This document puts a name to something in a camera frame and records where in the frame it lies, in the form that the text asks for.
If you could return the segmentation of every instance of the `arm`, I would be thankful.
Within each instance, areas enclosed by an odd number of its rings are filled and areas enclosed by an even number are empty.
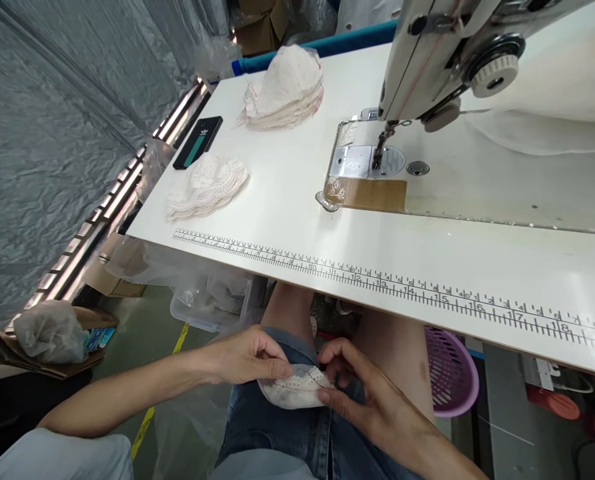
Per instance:
[[[200,349],[96,381],[56,406],[38,427],[72,437],[100,437],[134,414],[202,383],[245,383],[292,373],[282,348],[255,325]]]
[[[347,339],[324,346],[320,362],[328,364],[330,380],[348,386],[351,376],[363,384],[366,405],[336,389],[324,389],[320,401],[355,425],[370,441],[398,463],[426,480],[461,478],[486,480],[408,398]]]

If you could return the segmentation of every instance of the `smartphone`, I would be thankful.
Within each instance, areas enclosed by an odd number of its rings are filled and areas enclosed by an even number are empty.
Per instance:
[[[191,136],[182,146],[173,168],[178,170],[187,169],[195,160],[199,159],[202,153],[206,152],[213,143],[220,125],[222,125],[222,117],[199,119],[191,132]]]

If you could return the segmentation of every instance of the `denim shorts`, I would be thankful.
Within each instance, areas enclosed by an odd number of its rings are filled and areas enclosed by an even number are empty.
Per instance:
[[[265,329],[290,363],[318,365],[318,356],[288,332]],[[350,397],[364,403],[360,384]],[[277,450],[303,460],[319,480],[419,480],[328,407],[284,410],[262,395],[257,382],[235,385],[231,393],[224,442],[218,466],[232,453],[251,449]]]

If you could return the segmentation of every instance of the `fingers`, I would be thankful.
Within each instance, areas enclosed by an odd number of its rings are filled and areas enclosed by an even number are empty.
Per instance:
[[[339,338],[330,341],[318,355],[320,363],[331,363],[335,357],[344,358],[362,383],[369,381],[377,369],[349,339]]]
[[[333,360],[326,366],[326,377],[334,382],[338,378],[338,385],[340,388],[346,388],[355,375],[353,368],[341,357],[334,357]]]
[[[372,413],[368,407],[351,400],[344,392],[337,389],[319,390],[318,399],[366,434]]]
[[[279,343],[271,338],[259,325],[254,325],[249,329],[253,335],[253,355],[258,357],[265,353],[269,357],[277,358],[288,362],[286,354]]]
[[[268,360],[255,359],[254,378],[279,380],[293,375],[293,367],[286,360],[271,358]]]

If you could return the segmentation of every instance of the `printed ruler numbers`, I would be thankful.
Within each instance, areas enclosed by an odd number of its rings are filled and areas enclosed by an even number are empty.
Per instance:
[[[582,318],[571,312],[187,229],[178,228],[173,238],[391,295],[403,301],[424,303],[536,335],[595,348],[595,319]]]

